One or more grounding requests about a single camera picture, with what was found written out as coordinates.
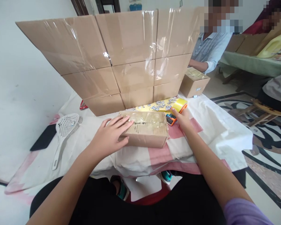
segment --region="orange tape dispenser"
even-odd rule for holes
[[[170,126],[173,126],[177,121],[177,118],[174,116],[174,114],[172,114],[173,108],[176,109],[181,114],[183,110],[187,108],[187,101],[182,98],[178,98],[177,101],[174,103],[174,105],[170,110],[171,114],[166,115],[166,121]]]

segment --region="packing tape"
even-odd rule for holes
[[[157,101],[148,105],[138,106],[135,109],[140,112],[160,111],[165,112],[166,114],[171,114],[171,108],[174,108],[181,113],[186,107],[186,100],[182,98],[168,98],[163,101]]]
[[[172,108],[176,109],[179,113],[182,113],[183,109],[185,109],[186,107],[187,107],[187,101],[182,98],[177,98],[177,101],[172,106]]]

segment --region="smartphone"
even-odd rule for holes
[[[49,125],[31,147],[30,151],[45,149],[56,134],[56,124]]]

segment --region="cardboard box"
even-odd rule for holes
[[[246,38],[245,34],[232,35],[225,51],[236,52]]]
[[[153,102],[153,86],[121,93],[126,109],[151,104]]]
[[[121,93],[135,91],[154,85],[155,60],[113,66]]]
[[[164,100],[178,95],[182,80],[154,86],[153,102]]]
[[[111,66],[92,15],[16,24],[60,75]]]
[[[72,73],[62,77],[82,99],[120,93],[111,67]]]
[[[210,78],[194,68],[188,68],[184,75],[180,91],[186,98],[201,95]]]
[[[269,33],[245,35],[245,40],[236,51],[239,54],[257,56],[267,44],[281,35],[281,30],[271,30]]]
[[[267,33],[246,35],[243,43],[236,52],[243,55],[251,55],[266,36]]]
[[[155,59],[158,10],[96,15],[113,66]]]
[[[120,94],[101,98],[87,98],[83,100],[95,116],[102,116],[125,110]]]
[[[158,10],[156,58],[192,53],[204,26],[204,7]]]
[[[166,57],[155,60],[154,85],[182,80],[192,54]]]
[[[167,139],[168,125],[164,112],[120,112],[125,117],[130,116],[129,121],[134,124],[125,131],[122,136],[129,136],[129,146],[163,148]]]

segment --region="wooden stool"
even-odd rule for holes
[[[261,115],[260,117],[256,117],[253,114],[253,112],[255,112],[257,110],[263,111],[264,114]],[[249,127],[255,126],[259,123],[260,124],[266,124],[266,123],[272,121],[273,119],[277,118],[278,116],[281,116],[281,112],[279,112],[277,110],[274,110],[274,109],[262,104],[258,99],[254,99],[253,105],[249,106],[248,108],[246,108],[242,111],[240,111],[238,116],[241,116],[245,113],[247,113],[249,116],[254,118],[254,121],[249,124]]]

